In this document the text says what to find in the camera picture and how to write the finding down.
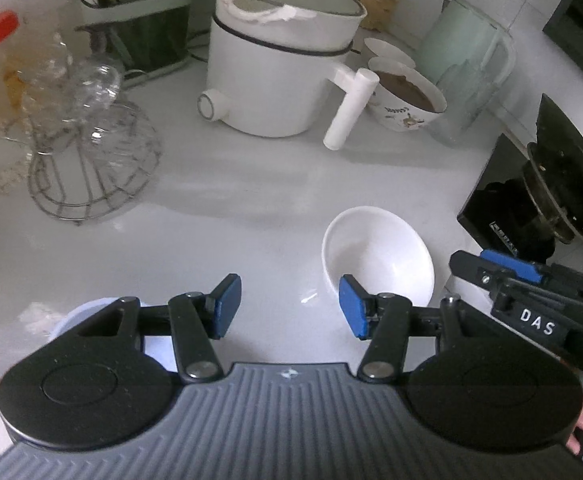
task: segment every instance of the gray ribbed surface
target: gray ribbed surface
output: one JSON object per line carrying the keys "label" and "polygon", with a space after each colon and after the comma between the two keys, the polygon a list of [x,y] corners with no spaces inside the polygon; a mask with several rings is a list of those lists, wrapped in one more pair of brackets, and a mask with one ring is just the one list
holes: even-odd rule
{"label": "gray ribbed surface", "polygon": [[[281,375],[289,368],[299,375]],[[22,479],[580,480],[583,464],[562,446],[492,456],[450,444],[390,387],[362,384],[346,365],[236,365],[225,380],[187,386],[168,416],[125,444],[14,446],[0,480]]]}

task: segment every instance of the bowl with brown liquid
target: bowl with brown liquid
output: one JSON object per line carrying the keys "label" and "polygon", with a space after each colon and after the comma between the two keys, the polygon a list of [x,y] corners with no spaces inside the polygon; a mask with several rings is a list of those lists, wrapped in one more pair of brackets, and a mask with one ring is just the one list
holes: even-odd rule
{"label": "bowl with brown liquid", "polygon": [[417,130],[446,110],[443,93],[413,68],[393,59],[373,57],[369,69],[378,74],[380,83],[367,108],[390,130]]}

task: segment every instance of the brown liquid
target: brown liquid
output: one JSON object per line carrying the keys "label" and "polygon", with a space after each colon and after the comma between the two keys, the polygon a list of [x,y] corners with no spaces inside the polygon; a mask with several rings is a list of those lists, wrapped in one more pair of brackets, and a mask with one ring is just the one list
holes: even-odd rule
{"label": "brown liquid", "polygon": [[377,74],[380,77],[380,84],[396,97],[400,97],[420,110],[436,111],[427,96],[415,84],[410,83],[406,76],[387,72],[377,72]]}

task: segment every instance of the white countertop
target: white countertop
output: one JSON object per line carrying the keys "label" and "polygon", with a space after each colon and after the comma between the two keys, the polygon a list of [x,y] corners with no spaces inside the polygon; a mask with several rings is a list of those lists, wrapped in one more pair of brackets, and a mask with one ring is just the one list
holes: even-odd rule
{"label": "white countertop", "polygon": [[243,293],[228,335],[214,343],[225,367],[348,362],[355,370],[367,343],[351,335],[320,262],[338,213],[375,205],[409,222],[433,258],[432,304],[451,253],[478,250],[456,215],[505,129],[489,113],[450,149],[425,132],[391,132],[365,112],[345,147],[330,152],[321,137],[339,91],[309,132],[261,139],[197,114],[205,70],[194,62],[131,91],[164,138],[156,179],[134,208],[78,227],[39,211],[24,184],[0,196],[0,376],[81,303],[164,304],[209,292],[229,272],[242,277]]}

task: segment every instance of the white electric cooking pot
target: white electric cooking pot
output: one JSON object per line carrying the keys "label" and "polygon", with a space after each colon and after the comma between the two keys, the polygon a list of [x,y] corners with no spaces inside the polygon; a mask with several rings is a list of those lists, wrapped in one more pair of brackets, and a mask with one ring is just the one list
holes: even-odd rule
{"label": "white electric cooking pot", "polygon": [[314,123],[331,81],[346,95],[324,143],[340,149],[379,81],[343,64],[365,15],[356,0],[217,0],[198,110],[248,134],[288,137]]}

